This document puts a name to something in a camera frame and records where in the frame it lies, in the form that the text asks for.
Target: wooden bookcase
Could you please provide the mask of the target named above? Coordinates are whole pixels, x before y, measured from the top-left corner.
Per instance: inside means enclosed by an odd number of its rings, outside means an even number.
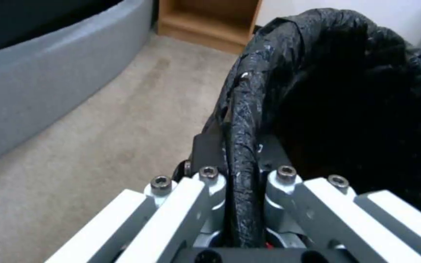
[[[262,0],[160,0],[159,35],[241,53]]]

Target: white wall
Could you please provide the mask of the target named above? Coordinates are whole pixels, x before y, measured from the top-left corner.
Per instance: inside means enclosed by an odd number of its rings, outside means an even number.
[[[256,24],[320,7],[355,10],[414,45],[421,40],[421,0],[262,0]]]

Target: hex socket bolt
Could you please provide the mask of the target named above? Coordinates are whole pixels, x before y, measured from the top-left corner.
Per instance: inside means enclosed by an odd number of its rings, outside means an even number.
[[[199,180],[205,183],[214,184],[219,177],[219,171],[215,166],[204,166],[199,169]]]
[[[277,179],[281,183],[294,183],[297,178],[297,170],[293,166],[281,165],[277,169]]]
[[[341,191],[343,194],[347,194],[347,191],[349,190],[349,181],[340,175],[330,175],[327,177],[327,181],[336,187],[339,191]]]
[[[159,175],[151,180],[151,192],[154,195],[165,196],[172,191],[172,179]]]

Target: black plastic bag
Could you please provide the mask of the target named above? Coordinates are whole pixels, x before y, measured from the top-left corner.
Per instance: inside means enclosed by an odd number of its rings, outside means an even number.
[[[257,145],[275,134],[304,180],[346,177],[421,210],[421,50],[350,10],[314,9],[260,29],[203,132],[219,126],[231,245],[264,246]]]

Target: carpet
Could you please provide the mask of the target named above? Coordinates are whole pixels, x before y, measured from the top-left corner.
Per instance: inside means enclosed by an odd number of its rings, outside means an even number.
[[[237,56],[151,34],[112,82],[0,157],[0,263],[45,261],[189,156]]]

